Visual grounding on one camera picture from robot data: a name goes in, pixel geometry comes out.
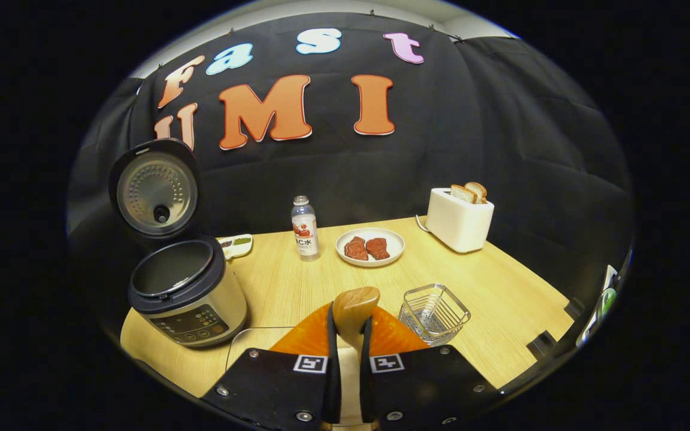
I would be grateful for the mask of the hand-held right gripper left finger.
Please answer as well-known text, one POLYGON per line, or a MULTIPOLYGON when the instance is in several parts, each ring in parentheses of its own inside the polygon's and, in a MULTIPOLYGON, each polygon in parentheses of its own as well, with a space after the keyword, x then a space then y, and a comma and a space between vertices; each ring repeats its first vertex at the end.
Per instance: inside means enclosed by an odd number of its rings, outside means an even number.
POLYGON ((245 349, 202 401, 251 430, 329 430, 340 421, 341 377, 331 304, 269 349, 245 349))

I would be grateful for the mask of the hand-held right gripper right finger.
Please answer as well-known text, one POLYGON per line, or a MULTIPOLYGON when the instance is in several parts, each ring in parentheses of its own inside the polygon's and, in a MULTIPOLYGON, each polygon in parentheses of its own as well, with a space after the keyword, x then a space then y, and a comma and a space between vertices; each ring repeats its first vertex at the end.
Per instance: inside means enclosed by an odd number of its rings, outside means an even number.
POLYGON ((501 403, 455 347, 429 346, 383 308, 362 334, 362 420, 375 430, 471 430, 501 403))

